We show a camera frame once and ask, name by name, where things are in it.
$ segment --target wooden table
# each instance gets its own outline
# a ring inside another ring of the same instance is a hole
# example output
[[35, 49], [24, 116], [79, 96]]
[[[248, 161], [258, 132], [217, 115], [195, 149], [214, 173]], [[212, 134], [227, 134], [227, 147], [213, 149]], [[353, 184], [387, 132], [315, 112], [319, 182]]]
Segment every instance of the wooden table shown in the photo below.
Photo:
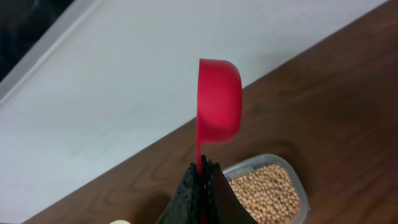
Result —
[[[398, 1], [243, 95], [238, 136], [204, 154], [224, 168], [264, 153], [287, 159], [308, 195], [307, 223], [398, 223]], [[192, 120], [25, 223], [153, 223], [194, 151]]]

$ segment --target black object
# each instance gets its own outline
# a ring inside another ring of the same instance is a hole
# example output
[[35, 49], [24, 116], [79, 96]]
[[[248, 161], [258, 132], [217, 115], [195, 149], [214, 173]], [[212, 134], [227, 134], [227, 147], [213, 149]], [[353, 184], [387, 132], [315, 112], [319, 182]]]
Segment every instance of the black object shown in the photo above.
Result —
[[0, 82], [74, 0], [0, 0]]
[[156, 224], [199, 224], [201, 218], [206, 224], [256, 223], [239, 203], [220, 165], [207, 161], [205, 156], [201, 159], [201, 179], [191, 163]]

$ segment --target dark background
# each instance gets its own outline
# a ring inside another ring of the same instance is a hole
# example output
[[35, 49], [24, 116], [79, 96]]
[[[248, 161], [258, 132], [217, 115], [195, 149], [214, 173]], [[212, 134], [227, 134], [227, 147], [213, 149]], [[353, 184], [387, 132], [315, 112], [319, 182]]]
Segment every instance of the dark background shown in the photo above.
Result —
[[0, 82], [74, 0], [0, 0]]

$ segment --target red measuring cup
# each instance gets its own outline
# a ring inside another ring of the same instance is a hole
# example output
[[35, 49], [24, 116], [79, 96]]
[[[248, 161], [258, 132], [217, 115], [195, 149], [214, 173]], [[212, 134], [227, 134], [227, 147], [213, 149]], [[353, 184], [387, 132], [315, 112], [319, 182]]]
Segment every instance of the red measuring cup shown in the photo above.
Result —
[[197, 105], [197, 169], [201, 174], [201, 143], [231, 139], [239, 130], [242, 81], [225, 60], [200, 59]]

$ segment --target white wall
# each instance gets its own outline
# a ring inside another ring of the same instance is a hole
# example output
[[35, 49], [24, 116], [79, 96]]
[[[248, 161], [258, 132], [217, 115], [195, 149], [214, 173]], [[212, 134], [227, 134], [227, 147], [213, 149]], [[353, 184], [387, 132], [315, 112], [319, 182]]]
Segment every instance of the white wall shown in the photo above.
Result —
[[199, 58], [248, 85], [383, 1], [105, 1], [0, 108], [0, 222], [192, 119]]

